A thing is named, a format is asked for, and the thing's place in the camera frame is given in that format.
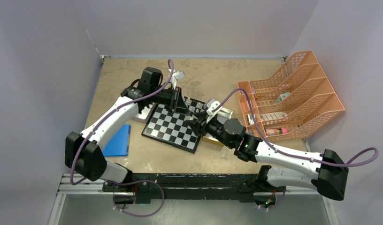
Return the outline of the black white chessboard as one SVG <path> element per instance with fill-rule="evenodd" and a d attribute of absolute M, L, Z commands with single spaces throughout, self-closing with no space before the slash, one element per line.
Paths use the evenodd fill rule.
<path fill-rule="evenodd" d="M 169 112 L 155 105 L 141 135 L 194 154 L 201 137 L 186 123 L 184 114 Z"/>

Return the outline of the small box in organizer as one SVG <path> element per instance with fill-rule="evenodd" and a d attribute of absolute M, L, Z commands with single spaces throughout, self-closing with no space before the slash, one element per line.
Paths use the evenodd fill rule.
<path fill-rule="evenodd" d="M 290 92 L 286 92 L 286 93 L 283 93 L 283 94 L 280 94 L 277 99 L 275 100 L 275 104 L 278 104 L 280 102 L 282 102 L 283 100 L 285 100 L 291 93 Z"/>

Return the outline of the silver pink tin tray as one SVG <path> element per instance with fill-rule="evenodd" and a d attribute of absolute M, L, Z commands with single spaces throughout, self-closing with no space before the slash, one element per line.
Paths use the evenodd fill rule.
<path fill-rule="evenodd" d="M 153 112 L 153 109 L 155 108 L 156 106 L 156 103 L 152 103 L 152 104 L 149 104 L 148 106 L 146 106 L 142 111 L 141 113 L 138 113 L 137 115 L 135 115 L 132 120 L 133 121 L 136 121 L 136 122 L 140 122 L 140 123 L 143 123 L 143 124 L 146 124 L 147 121 L 149 120 L 152 112 Z"/>

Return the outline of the gold metal tin tray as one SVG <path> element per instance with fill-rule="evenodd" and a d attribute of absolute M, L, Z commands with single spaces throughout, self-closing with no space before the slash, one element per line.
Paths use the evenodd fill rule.
<path fill-rule="evenodd" d="M 231 119 L 232 115 L 233 111 L 228 108 L 222 108 L 219 110 L 216 117 L 213 118 L 208 124 L 208 131 L 202 136 L 202 141 L 223 147 L 224 144 L 221 143 L 217 137 L 222 133 L 221 128 L 223 128 L 224 122 Z"/>

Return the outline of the blue notebook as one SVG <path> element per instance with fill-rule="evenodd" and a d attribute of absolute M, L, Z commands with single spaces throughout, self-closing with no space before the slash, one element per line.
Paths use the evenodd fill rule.
<path fill-rule="evenodd" d="M 131 126 L 123 125 L 107 143 L 103 150 L 105 157 L 127 157 L 130 144 Z"/>

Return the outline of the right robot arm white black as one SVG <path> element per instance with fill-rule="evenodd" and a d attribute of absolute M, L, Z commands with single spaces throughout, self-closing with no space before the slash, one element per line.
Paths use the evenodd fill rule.
<path fill-rule="evenodd" d="M 332 200 L 342 201 L 349 170 L 344 161 L 333 150 L 324 153 L 302 152 L 271 143 L 250 135 L 238 119 L 219 122 L 216 118 L 187 120 L 187 125 L 196 135 L 210 134 L 229 149 L 234 149 L 237 158 L 248 162 L 279 165 L 267 173 L 257 176 L 256 185 L 267 191 L 271 187 L 295 186 L 316 190 Z"/>

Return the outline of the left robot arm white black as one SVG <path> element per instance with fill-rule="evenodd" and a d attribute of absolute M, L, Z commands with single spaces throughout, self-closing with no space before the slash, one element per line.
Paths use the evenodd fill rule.
<path fill-rule="evenodd" d="M 102 151 L 126 122 L 152 103 L 162 104 L 170 111 L 188 114 L 181 88 L 176 83 L 185 77 L 170 66 L 168 80 L 161 84 L 162 72 L 146 67 L 133 85 L 124 89 L 115 104 L 95 123 L 80 133 L 70 132 L 65 139 L 65 165 L 71 169 L 70 183 L 77 185 L 88 179 L 110 180 L 122 192 L 132 187 L 131 170 L 106 161 Z"/>

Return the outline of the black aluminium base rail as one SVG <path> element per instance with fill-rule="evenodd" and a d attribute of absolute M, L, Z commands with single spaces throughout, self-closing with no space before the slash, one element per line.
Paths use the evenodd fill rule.
<path fill-rule="evenodd" d="M 284 190 L 305 187 L 273 187 L 259 174 L 135 173 L 132 184 L 122 186 L 109 181 L 83 181 L 73 186 L 69 175 L 62 176 L 60 194 L 114 195 L 115 204 L 149 204 L 152 200 L 237 200 L 264 205 L 276 202 Z"/>

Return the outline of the orange plastic file organizer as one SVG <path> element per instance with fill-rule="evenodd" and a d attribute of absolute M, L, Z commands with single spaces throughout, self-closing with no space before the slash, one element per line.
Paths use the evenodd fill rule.
<path fill-rule="evenodd" d="M 294 53 L 267 79 L 237 86 L 247 132 L 271 142 L 308 138 L 345 111 L 311 50 Z M 291 94 L 275 104 L 286 92 Z"/>

